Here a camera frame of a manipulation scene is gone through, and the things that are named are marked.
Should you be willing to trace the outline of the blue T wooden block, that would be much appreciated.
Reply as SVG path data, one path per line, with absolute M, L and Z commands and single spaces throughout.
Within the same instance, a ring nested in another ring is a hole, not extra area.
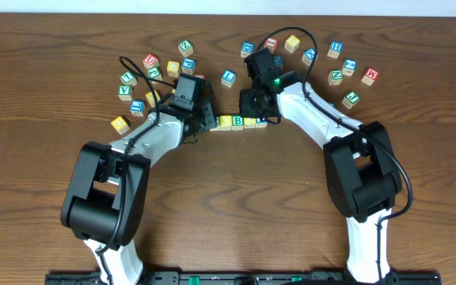
M 268 126 L 268 123 L 264 120 L 257 119 L 256 120 L 256 128 L 265 128 Z

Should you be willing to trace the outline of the yellow O wooden block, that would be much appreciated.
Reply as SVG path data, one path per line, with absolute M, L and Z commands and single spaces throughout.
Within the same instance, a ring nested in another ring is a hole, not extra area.
M 255 118 L 244 118 L 244 129 L 255 128 L 257 120 Z
M 231 131 L 233 127 L 233 117 L 231 115 L 220 116 L 219 126 L 221 131 Z

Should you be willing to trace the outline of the green B wooden block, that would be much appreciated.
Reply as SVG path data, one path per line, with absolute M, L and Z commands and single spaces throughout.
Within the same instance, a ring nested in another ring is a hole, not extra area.
M 232 130 L 240 131 L 244 128 L 244 119 L 239 115 L 232 115 Z

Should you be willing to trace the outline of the green R wooden block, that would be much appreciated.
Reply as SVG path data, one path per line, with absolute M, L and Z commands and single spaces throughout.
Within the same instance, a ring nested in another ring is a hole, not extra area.
M 209 131 L 220 131 L 220 116 L 215 117 L 215 126 Z

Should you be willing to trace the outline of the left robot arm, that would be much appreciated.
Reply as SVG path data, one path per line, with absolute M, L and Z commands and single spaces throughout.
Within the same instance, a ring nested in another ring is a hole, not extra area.
M 150 168 L 186 137 L 215 126 L 209 100 L 162 105 L 129 135 L 80 150 L 61 223 L 93 252 L 104 284 L 136 284 L 144 271 L 133 238 L 139 228 Z

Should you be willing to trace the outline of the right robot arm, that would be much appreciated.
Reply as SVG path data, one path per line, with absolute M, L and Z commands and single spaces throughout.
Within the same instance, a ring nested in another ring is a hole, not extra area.
M 361 283 L 382 282 L 390 272 L 386 229 L 402 189 L 386 129 L 346 117 L 294 71 L 251 79 L 251 88 L 240 92 L 241 115 L 284 117 L 322 149 L 330 199 L 348 224 L 348 272 Z

